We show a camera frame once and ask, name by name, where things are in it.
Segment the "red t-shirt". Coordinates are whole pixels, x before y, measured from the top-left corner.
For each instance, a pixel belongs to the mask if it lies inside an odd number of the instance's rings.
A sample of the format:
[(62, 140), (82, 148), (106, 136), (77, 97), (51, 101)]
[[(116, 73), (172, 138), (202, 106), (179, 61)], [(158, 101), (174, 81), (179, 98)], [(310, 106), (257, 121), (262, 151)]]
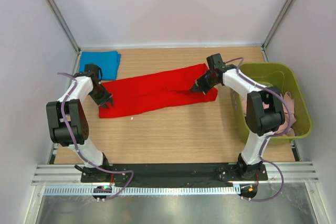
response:
[(206, 64), (202, 63), (104, 82), (102, 85), (112, 94), (113, 105), (99, 108), (99, 118), (120, 118), (170, 106), (213, 102), (218, 95), (216, 88), (211, 88), (207, 94), (190, 91), (195, 80), (207, 70)]

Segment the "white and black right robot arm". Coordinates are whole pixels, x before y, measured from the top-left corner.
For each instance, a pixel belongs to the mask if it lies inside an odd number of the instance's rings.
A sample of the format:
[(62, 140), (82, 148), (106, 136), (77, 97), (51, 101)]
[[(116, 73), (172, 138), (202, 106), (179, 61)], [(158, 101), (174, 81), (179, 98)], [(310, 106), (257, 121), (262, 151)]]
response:
[(207, 94), (218, 84), (231, 88), (247, 102), (245, 121), (249, 128), (248, 139), (238, 155), (236, 173), (243, 180), (252, 179), (260, 171), (263, 154), (270, 138), (285, 122), (285, 113), (276, 87), (266, 87), (239, 69), (227, 65), (220, 54), (206, 58), (208, 70), (195, 80), (190, 91)]

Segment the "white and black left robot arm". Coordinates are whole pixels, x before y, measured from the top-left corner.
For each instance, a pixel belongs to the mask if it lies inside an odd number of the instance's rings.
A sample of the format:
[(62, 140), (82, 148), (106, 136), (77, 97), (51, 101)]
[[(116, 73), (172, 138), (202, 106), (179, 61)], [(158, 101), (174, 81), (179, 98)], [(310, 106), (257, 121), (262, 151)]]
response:
[(89, 124), (82, 107), (87, 97), (91, 97), (100, 108), (113, 107), (112, 94), (101, 83), (102, 70), (91, 63), (73, 76), (59, 74), (70, 78), (71, 84), (57, 101), (46, 105), (50, 138), (53, 143), (72, 150), (82, 160), (84, 173), (93, 169), (93, 176), (100, 182), (106, 182), (111, 177), (110, 165), (89, 137)]

